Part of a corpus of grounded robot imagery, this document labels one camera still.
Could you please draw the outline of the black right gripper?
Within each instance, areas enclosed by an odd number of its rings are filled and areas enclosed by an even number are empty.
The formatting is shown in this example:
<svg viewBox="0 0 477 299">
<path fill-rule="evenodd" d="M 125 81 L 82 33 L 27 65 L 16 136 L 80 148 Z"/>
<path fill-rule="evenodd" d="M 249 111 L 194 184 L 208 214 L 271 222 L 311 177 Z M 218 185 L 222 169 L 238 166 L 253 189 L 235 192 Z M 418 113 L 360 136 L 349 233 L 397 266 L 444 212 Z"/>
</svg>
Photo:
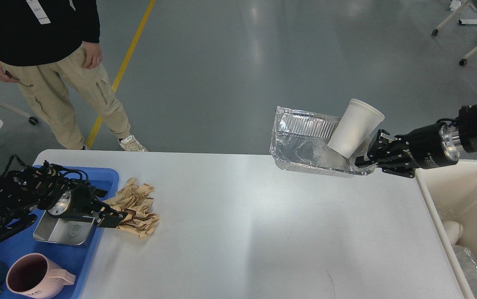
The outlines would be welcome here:
<svg viewBox="0 0 477 299">
<path fill-rule="evenodd" d="M 397 140 L 409 162 L 400 164 L 400 157 L 392 154 Z M 366 154 L 356 157 L 355 166 L 363 168 L 377 164 L 383 173 L 412 179 L 417 168 L 434 169 L 457 164 L 461 152 L 459 131 L 447 123 L 435 123 L 394 136 L 379 129 Z"/>
</svg>

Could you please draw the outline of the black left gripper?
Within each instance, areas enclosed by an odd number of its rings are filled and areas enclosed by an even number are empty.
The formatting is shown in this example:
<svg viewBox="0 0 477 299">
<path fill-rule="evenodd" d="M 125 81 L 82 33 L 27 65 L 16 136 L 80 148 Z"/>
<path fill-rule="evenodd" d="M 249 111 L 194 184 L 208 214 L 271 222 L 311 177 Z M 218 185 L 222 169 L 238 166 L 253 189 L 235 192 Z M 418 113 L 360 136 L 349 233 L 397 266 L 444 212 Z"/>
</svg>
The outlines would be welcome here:
<svg viewBox="0 0 477 299">
<path fill-rule="evenodd" d="M 66 219 L 92 215 L 96 227 L 117 228 L 125 219 L 125 212 L 111 208 L 96 211 L 96 199 L 105 199 L 107 195 L 107 190 L 97 189 L 94 186 L 80 186 L 77 189 L 67 190 L 58 202 L 47 210 L 47 214 L 54 218 Z"/>
</svg>

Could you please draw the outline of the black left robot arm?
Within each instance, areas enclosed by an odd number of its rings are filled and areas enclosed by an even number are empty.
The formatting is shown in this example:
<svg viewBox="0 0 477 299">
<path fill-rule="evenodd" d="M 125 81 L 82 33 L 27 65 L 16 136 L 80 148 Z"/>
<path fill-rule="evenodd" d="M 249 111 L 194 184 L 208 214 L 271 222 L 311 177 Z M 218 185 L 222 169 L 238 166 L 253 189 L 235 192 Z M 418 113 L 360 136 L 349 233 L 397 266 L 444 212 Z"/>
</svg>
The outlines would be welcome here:
<svg viewBox="0 0 477 299">
<path fill-rule="evenodd" d="M 0 243 L 31 227 L 36 209 L 53 219 L 116 228 L 128 213 L 109 206 L 105 195 L 83 170 L 48 161 L 34 167 L 12 155 L 0 175 Z"/>
</svg>

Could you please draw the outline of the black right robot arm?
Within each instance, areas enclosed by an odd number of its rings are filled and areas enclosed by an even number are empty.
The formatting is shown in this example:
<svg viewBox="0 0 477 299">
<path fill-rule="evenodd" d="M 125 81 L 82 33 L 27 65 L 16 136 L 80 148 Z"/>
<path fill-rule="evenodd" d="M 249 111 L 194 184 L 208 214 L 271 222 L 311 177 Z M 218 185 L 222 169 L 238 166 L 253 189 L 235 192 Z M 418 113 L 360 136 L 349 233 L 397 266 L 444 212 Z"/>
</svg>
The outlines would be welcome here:
<svg viewBox="0 0 477 299">
<path fill-rule="evenodd" d="M 413 178 L 416 169 L 456 165 L 461 152 L 477 152 L 477 104 L 462 106 L 456 118 L 438 119 L 405 135 L 379 130 L 356 166 L 375 165 L 387 174 Z"/>
</svg>

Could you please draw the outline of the person's left hand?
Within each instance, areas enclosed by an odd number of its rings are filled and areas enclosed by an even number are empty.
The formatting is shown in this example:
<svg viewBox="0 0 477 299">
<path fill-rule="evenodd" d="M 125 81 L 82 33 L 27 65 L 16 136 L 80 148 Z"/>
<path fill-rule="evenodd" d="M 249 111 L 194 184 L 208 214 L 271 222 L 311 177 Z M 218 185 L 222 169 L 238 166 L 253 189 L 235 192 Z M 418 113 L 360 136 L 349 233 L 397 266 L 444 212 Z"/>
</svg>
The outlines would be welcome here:
<svg viewBox="0 0 477 299">
<path fill-rule="evenodd" d="M 100 44 L 95 42 L 82 42 L 82 45 L 85 50 L 85 60 L 82 67 L 85 69 L 98 67 L 103 61 Z"/>
</svg>

